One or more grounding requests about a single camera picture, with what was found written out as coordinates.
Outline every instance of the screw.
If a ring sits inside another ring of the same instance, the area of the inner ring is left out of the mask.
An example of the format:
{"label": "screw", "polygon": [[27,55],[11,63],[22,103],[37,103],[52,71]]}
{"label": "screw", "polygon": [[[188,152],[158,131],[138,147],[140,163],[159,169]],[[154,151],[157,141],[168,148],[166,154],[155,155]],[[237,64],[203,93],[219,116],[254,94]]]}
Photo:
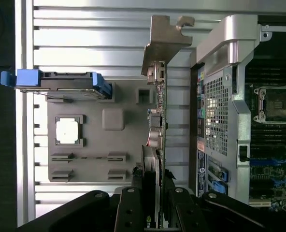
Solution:
{"label": "screw", "polygon": [[181,188],[176,188],[175,192],[181,193],[181,192],[183,192],[183,190]]}
{"label": "screw", "polygon": [[216,198],[217,195],[215,193],[209,193],[209,198]]}

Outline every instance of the metal pcie bracket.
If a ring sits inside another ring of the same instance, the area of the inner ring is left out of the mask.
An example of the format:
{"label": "metal pcie bracket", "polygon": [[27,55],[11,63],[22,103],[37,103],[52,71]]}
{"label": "metal pcie bracket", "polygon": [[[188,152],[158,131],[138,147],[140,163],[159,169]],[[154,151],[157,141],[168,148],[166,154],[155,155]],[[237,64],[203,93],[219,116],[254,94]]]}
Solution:
{"label": "metal pcie bracket", "polygon": [[[181,16],[175,26],[170,25],[170,17],[153,15],[151,18],[151,41],[144,49],[141,74],[147,76],[150,85],[157,86],[157,109],[150,110],[150,132],[147,146],[156,148],[160,154],[161,172],[165,173],[165,143],[167,117],[167,64],[183,48],[191,46],[192,37],[181,34],[183,26],[193,27],[195,19]],[[160,224],[162,226],[162,205],[164,193],[164,178],[161,178]]]}
{"label": "metal pcie bracket", "polygon": [[182,27],[193,27],[193,17],[181,16],[175,26],[170,25],[170,17],[153,15],[151,18],[151,41],[145,47],[141,74],[147,76],[148,68],[155,61],[168,64],[172,58],[183,48],[192,44],[192,37],[181,34]]}

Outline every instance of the silver metal chassis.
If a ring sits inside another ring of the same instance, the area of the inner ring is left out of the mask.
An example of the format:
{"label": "silver metal chassis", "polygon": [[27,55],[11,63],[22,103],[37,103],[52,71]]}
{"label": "silver metal chassis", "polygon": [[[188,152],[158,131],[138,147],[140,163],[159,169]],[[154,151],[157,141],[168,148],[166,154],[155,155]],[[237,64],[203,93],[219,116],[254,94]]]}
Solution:
{"label": "silver metal chassis", "polygon": [[[286,0],[263,0],[260,4],[248,4],[245,5],[244,0],[217,0],[213,2],[206,2],[205,0],[192,1],[186,0],[183,2],[168,3],[166,0],[159,1],[141,1],[141,0],[122,0],[122,1],[102,1],[102,0],[63,0],[63,1],[51,1],[51,0],[15,0],[15,66],[17,69],[32,69],[34,65],[39,65],[43,71],[60,71],[60,72],[81,72],[81,71],[94,71],[90,64],[83,64],[84,67],[76,64],[73,66],[65,65],[59,66],[61,62],[51,59],[40,59],[39,51],[34,51],[34,45],[39,46],[46,44],[50,46],[56,41],[60,42],[61,46],[67,46],[67,40],[60,40],[58,34],[52,33],[51,37],[42,36],[44,33],[39,34],[34,30],[34,26],[43,25],[58,25],[60,27],[97,27],[98,21],[92,21],[92,14],[81,8],[89,9],[107,9],[109,12],[114,12],[114,9],[133,9],[134,14],[141,16],[141,11],[146,8],[162,9],[158,10],[159,14],[175,15],[174,11],[181,10],[178,15],[184,14],[185,9],[189,9],[192,12],[202,11],[204,14],[197,14],[199,19],[197,21],[197,28],[203,30],[210,30],[214,28],[219,19],[223,16],[233,14],[234,12],[262,12],[262,13],[278,13],[286,14]],[[215,12],[225,12],[222,14],[215,14]],[[80,20],[79,23],[76,18],[80,18],[83,15],[84,20]],[[110,26],[121,27],[121,21],[110,21]],[[93,46],[92,42],[84,40],[83,46]],[[76,40],[76,46],[82,45],[81,40]],[[124,72],[132,75],[132,71],[124,69]],[[34,109],[34,104],[40,106],[39,109]],[[42,166],[42,162],[47,160],[47,150],[45,150],[45,144],[47,143],[47,123],[46,117],[40,117],[46,113],[46,102],[44,96],[34,95],[33,93],[21,93],[16,91],[16,165],[17,165],[17,220],[18,226],[27,223],[38,217],[38,211],[36,210],[36,202],[45,201],[45,210],[52,210],[58,205],[65,203],[74,197],[78,197],[85,192],[101,189],[104,191],[112,192],[112,189],[121,187],[122,185],[106,186],[99,183],[80,183],[77,185],[52,185],[49,182],[43,181],[46,179],[46,169]],[[40,128],[34,128],[34,123],[39,123]],[[40,143],[41,147],[35,147],[35,143]],[[67,192],[68,195],[62,195],[62,199],[57,201],[56,199],[61,197],[61,192]]]}
{"label": "silver metal chassis", "polygon": [[[244,101],[245,67],[253,59],[254,49],[260,42],[271,39],[273,31],[286,31],[286,27],[261,26],[257,15],[231,15],[224,18],[190,55],[190,67],[204,63],[205,86],[223,79],[222,87],[228,93],[227,155],[210,148],[206,140],[202,142],[205,143],[204,152],[229,170],[228,195],[244,203],[249,201],[250,166],[249,161],[240,160],[240,146],[247,147],[247,158],[250,158],[252,122]],[[232,92],[232,65],[237,66],[236,92]],[[208,130],[206,119],[206,133],[210,133]]]}

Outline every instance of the motherboard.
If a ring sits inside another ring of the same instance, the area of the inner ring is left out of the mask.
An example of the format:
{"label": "motherboard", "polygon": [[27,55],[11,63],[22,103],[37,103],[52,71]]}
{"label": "motherboard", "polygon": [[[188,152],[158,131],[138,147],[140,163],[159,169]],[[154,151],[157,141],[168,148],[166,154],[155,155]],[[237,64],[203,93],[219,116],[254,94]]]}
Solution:
{"label": "motherboard", "polygon": [[286,212],[286,61],[253,60],[245,80],[252,115],[249,204]]}

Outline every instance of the metal bracket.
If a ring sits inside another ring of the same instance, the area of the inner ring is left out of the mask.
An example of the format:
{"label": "metal bracket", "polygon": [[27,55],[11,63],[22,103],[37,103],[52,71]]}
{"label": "metal bracket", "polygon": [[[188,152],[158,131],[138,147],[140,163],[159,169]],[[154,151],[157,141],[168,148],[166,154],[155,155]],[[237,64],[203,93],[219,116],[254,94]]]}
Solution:
{"label": "metal bracket", "polygon": [[191,36],[181,34],[182,27],[193,27],[195,19],[181,16],[175,26],[170,25],[170,17],[153,15],[151,19],[151,41],[144,49],[144,58],[141,74],[147,76],[148,68],[155,61],[168,64],[172,58],[183,48],[192,44]]}
{"label": "metal bracket", "polygon": [[269,31],[269,28],[270,28],[269,25],[261,26],[261,29],[260,29],[260,41],[261,42],[269,41],[272,38],[273,32]]}

